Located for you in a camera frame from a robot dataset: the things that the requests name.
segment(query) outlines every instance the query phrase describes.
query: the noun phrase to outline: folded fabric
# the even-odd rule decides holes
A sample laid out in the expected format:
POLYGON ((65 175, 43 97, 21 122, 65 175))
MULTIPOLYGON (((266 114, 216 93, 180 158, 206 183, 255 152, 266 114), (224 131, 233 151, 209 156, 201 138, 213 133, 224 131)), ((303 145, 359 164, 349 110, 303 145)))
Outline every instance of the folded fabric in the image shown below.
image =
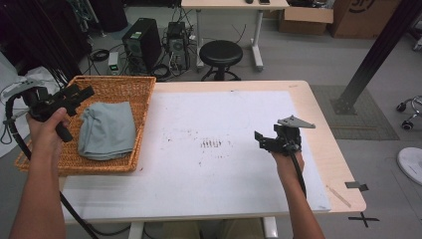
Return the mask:
POLYGON ((136 137, 129 102, 95 103, 81 115, 78 153, 94 160, 123 157, 133 150, 136 137))

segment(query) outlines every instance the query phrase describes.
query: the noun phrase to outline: person's pants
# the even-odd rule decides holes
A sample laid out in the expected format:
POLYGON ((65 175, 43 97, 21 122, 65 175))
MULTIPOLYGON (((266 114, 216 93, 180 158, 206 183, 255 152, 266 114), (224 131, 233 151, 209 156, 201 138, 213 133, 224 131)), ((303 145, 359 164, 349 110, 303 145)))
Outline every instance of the person's pants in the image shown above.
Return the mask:
MULTIPOLYGON (((200 239, 196 221, 165 222, 165 239, 200 239)), ((224 220, 218 239, 264 239, 261 218, 224 220)))

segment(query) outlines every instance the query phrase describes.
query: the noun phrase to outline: black pole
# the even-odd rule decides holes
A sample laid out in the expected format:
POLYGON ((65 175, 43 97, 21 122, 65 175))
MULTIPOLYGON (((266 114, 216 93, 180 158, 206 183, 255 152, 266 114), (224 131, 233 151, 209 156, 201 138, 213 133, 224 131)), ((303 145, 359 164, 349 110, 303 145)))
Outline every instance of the black pole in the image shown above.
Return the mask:
POLYGON ((353 105, 357 98, 421 11, 421 0, 401 1, 344 92, 337 100, 333 101, 332 104, 336 114, 354 114, 353 105))

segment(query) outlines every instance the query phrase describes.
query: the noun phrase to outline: brown woven basket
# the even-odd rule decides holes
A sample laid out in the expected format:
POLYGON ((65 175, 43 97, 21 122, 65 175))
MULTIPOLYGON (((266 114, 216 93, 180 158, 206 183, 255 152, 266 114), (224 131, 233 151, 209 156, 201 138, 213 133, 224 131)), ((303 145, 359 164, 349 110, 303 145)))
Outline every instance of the brown woven basket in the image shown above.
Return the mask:
MULTIPOLYGON (((134 171, 137 166, 143 127, 146 121, 149 100, 155 85, 154 77, 114 77, 114 76, 79 76, 72 79, 69 85, 76 84, 80 89, 92 86, 95 94, 81 103, 77 115, 70 119, 68 130, 74 137, 64 143, 59 161, 59 173, 71 174, 105 174, 113 172, 134 171), (106 161, 90 160, 78 154, 78 141, 83 121, 80 119, 85 108, 93 103, 129 102, 136 127, 136 139, 133 152, 125 157, 106 161)), ((15 165, 23 171, 28 170, 29 160, 23 152, 15 160, 15 165)))

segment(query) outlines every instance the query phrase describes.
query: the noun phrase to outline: floor mat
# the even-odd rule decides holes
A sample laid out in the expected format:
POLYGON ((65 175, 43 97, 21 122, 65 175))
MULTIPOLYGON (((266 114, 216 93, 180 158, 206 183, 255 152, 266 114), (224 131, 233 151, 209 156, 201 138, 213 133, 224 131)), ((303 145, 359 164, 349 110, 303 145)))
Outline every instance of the floor mat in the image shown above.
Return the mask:
POLYGON ((330 100, 338 99, 344 86, 311 86, 311 89, 336 139, 400 139, 366 89, 354 104, 356 115, 352 116, 336 115, 331 106, 330 100))

